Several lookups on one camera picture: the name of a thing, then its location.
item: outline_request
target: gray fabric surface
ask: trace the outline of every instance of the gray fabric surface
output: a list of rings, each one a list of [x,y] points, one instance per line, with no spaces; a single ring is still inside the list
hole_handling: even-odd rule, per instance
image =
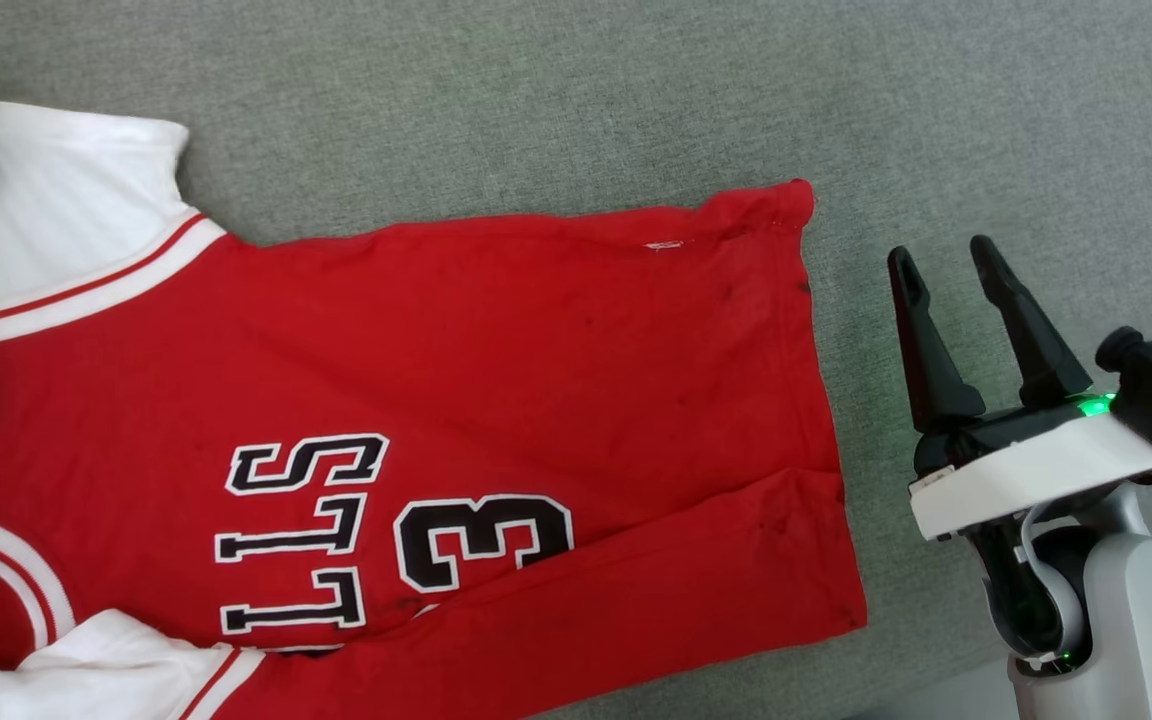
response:
[[[187,199],[262,243],[814,183],[805,256],[870,627],[554,719],[828,719],[1000,655],[967,545],[920,541],[905,502],[890,247],[993,406],[1020,374],[973,233],[1085,359],[1116,325],[1152,334],[1152,0],[0,0],[0,99],[191,127]]]

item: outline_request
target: red stripe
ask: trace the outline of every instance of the red stripe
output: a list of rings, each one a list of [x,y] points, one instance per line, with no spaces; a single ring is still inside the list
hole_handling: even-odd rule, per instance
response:
[[[52,609],[47,605],[47,596],[41,593],[41,588],[38,588],[38,583],[35,582],[32,575],[29,575],[29,570],[24,569],[22,564],[6,556],[3,552],[0,551],[0,562],[8,566],[13,570],[17,571],[17,575],[24,581],[24,584],[29,585],[29,592],[33,593],[33,598],[38,601],[38,607],[41,607],[41,621],[46,626],[47,630],[47,644],[56,642],[56,621],[51,616]]]
[[[238,651],[237,647],[229,651],[229,657],[227,657],[227,659],[225,659],[225,661],[220,664],[220,667],[215,669],[215,673],[211,674],[211,680],[207,680],[207,684],[202,685],[202,690],[198,691],[196,696],[194,696],[194,699],[191,702],[189,702],[189,707],[184,708],[183,714],[180,715],[180,720],[188,720],[189,714],[192,714],[194,708],[198,707],[198,703],[202,702],[202,698],[207,696],[207,692],[211,691],[212,685],[214,685],[218,682],[218,680],[222,679],[225,673],[228,673],[229,667],[234,665],[234,661],[238,660],[238,652],[242,651]]]
[[[161,256],[164,255],[164,252],[170,250],[172,247],[175,245],[175,243],[177,243],[177,241],[180,240],[180,237],[182,237],[184,233],[189,232],[189,228],[192,228],[194,225],[198,223],[198,220],[202,220],[202,213],[199,213],[199,214],[197,214],[197,215],[195,215],[195,217],[189,218],[188,220],[185,220],[185,222],[183,222],[182,225],[180,225],[180,227],[177,228],[176,232],[172,233],[172,237],[168,237],[168,240],[166,240],[166,242],[164,242],[162,245],[159,245],[157,248],[157,250],[154,250],[154,252],[151,252],[151,255],[146,256],[146,258],[141,259],[136,264],[129,265],[129,266],[127,266],[127,268],[122,268],[122,270],[120,270],[116,273],[111,273],[108,275],[105,275],[105,278],[96,279],[94,281],[92,281],[90,283],[85,283],[85,285],[81,285],[78,287],[69,288],[69,290],[67,290],[67,291],[59,291],[59,293],[55,293],[55,295],[50,295],[47,297],[41,297],[41,300],[36,300],[33,302],[26,302],[26,304],[24,304],[24,305],[8,306],[8,309],[6,309],[6,310],[0,310],[0,320],[3,319],[3,318],[8,318],[8,316],[20,314],[20,313],[28,313],[29,310],[37,310],[38,306],[51,305],[52,302],[60,302],[61,300],[69,300],[73,296],[82,295],[82,293],[84,293],[84,291],[94,290],[94,288],[97,288],[97,287],[100,287],[103,285],[108,285],[111,282],[116,281],[116,279],[120,279],[122,276],[127,276],[128,274],[131,274],[131,273],[136,272],[136,270],[143,268],[143,266],[146,266],[150,263],[152,263],[153,260],[161,258]]]

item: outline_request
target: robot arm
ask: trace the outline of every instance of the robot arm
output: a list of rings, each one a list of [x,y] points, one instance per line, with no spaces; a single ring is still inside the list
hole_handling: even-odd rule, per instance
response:
[[[1029,720],[1152,720],[1152,537],[1135,487],[1152,484],[1152,342],[1122,328],[1091,378],[990,238],[972,240],[986,296],[1005,316],[1021,407],[986,414],[929,314],[902,247],[888,258],[914,426],[910,506],[927,539],[968,539],[1009,675]],[[1052,520],[1070,518],[1043,531]]]

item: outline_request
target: red jersey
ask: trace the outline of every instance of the red jersey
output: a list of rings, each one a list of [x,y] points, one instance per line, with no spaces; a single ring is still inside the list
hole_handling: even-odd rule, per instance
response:
[[[116,609],[326,651],[207,714],[521,717],[859,628],[812,207],[281,247],[187,211],[3,306],[0,667]]]

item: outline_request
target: green led light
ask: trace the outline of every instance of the green led light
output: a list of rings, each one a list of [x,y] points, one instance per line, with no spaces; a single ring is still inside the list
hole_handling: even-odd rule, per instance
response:
[[[1078,403],[1078,409],[1083,411],[1091,418],[1092,415],[1104,415],[1111,410],[1111,401],[1114,400],[1115,393],[1107,392],[1100,397],[1087,397],[1083,402]]]

